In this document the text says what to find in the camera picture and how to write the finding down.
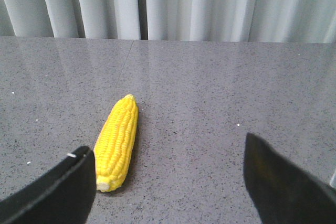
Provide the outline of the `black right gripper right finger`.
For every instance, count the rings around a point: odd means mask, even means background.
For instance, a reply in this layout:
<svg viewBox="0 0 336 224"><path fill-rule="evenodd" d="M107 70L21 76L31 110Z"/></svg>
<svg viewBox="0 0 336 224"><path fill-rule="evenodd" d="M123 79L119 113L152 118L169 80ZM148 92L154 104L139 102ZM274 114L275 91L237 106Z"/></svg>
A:
<svg viewBox="0 0 336 224"><path fill-rule="evenodd" d="M244 182L262 223L335 223L335 188L247 133Z"/></svg>

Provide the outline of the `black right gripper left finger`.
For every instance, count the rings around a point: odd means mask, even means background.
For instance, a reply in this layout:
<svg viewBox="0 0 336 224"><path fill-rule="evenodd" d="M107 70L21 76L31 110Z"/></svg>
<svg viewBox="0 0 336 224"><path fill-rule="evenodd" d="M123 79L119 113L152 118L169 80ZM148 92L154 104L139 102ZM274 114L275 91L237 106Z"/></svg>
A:
<svg viewBox="0 0 336 224"><path fill-rule="evenodd" d="M81 146L1 201L1 223L86 223L96 195L95 159Z"/></svg>

